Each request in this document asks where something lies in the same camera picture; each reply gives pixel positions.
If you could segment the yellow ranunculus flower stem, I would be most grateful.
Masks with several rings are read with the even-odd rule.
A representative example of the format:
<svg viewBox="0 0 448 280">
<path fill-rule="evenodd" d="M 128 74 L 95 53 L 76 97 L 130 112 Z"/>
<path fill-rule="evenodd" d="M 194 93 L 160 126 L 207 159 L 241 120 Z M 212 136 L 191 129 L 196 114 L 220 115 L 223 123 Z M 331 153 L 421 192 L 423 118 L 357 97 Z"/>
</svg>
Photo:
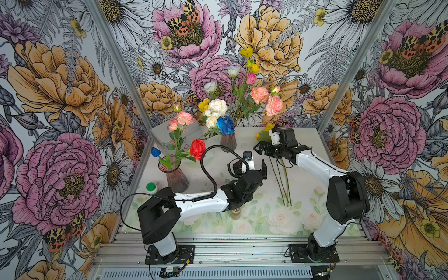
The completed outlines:
<svg viewBox="0 0 448 280">
<path fill-rule="evenodd" d="M 291 190 L 290 190 L 289 178 L 288 178 L 288 168 L 289 168 L 289 166 L 285 165 L 285 162 L 284 162 L 283 159 L 280 160 L 279 164 L 283 168 L 282 186 L 283 186 L 283 193 L 284 193 L 285 198 L 286 198 L 285 205 L 287 207 L 291 207 L 292 206 L 292 199 L 291 199 Z"/>
</svg>

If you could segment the large sunflower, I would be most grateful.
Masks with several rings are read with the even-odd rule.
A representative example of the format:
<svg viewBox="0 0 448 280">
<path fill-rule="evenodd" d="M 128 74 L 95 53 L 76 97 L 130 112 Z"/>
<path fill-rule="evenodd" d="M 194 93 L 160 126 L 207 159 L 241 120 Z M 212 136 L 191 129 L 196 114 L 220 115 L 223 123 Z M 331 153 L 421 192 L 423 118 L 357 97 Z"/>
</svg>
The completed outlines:
<svg viewBox="0 0 448 280">
<path fill-rule="evenodd" d="M 266 125 L 266 128 L 256 135 L 255 139 L 258 142 L 268 142 L 268 143 L 271 143 L 272 140 L 271 140 L 270 132 L 272 131 L 273 128 L 275 128 L 275 124 L 273 124 L 271 122 L 268 123 Z"/>
</svg>

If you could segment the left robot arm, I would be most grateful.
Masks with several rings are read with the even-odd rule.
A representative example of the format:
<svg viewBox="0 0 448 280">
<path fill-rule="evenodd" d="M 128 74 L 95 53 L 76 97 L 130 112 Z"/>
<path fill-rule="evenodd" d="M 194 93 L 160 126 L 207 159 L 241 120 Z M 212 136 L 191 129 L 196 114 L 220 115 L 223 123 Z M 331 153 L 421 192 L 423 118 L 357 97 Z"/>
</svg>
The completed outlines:
<svg viewBox="0 0 448 280">
<path fill-rule="evenodd" d="M 249 167 L 236 180 L 206 193 L 174 193 L 170 188 L 161 189 L 138 210 L 142 241 L 149 245 L 146 264 L 171 264 L 181 257 L 192 257 L 194 246 L 180 248 L 172 232 L 179 221 L 209 212 L 229 212 L 252 201 L 256 190 L 267 179 L 267 165 L 261 169 Z"/>
</svg>

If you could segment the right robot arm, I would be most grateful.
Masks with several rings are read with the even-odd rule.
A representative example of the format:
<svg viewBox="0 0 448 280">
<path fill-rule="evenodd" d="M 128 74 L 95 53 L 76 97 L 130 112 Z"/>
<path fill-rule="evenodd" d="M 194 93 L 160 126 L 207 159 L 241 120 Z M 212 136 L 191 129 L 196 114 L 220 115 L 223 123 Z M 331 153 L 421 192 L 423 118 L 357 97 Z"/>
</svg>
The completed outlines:
<svg viewBox="0 0 448 280">
<path fill-rule="evenodd" d="M 365 176 L 357 171 L 340 169 L 317 156 L 311 147 L 300 144 L 291 128 L 272 128 L 257 137 L 254 150 L 259 155 L 285 159 L 294 166 L 307 170 L 328 185 L 325 206 L 327 216 L 308 238 L 306 245 L 290 245 L 293 262 L 336 263 L 338 238 L 350 224 L 354 224 L 370 210 Z"/>
</svg>

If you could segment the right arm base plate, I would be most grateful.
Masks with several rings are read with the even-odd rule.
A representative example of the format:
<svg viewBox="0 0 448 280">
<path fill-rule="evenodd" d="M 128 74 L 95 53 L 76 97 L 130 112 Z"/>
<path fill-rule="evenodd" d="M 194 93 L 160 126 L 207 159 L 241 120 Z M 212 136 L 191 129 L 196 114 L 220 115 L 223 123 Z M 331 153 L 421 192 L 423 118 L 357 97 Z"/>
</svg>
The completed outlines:
<svg viewBox="0 0 448 280">
<path fill-rule="evenodd" d="M 314 243 L 291 244 L 289 254 L 293 263 L 339 263 L 336 245 L 320 247 Z"/>
</svg>

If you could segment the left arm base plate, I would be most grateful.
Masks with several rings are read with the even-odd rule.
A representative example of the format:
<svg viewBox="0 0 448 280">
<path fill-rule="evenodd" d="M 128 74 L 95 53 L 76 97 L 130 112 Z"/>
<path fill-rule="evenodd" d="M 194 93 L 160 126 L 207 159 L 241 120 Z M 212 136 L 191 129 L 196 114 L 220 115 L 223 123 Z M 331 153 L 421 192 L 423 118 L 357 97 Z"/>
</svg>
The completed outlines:
<svg viewBox="0 0 448 280">
<path fill-rule="evenodd" d="M 146 265 L 165 265 L 165 264 L 179 264 L 183 265 L 190 260 L 192 263 L 194 261 L 195 245 L 178 245 L 175 252 L 162 257 L 159 254 L 158 249 L 151 245 L 149 246 L 146 254 L 145 264 Z"/>
</svg>

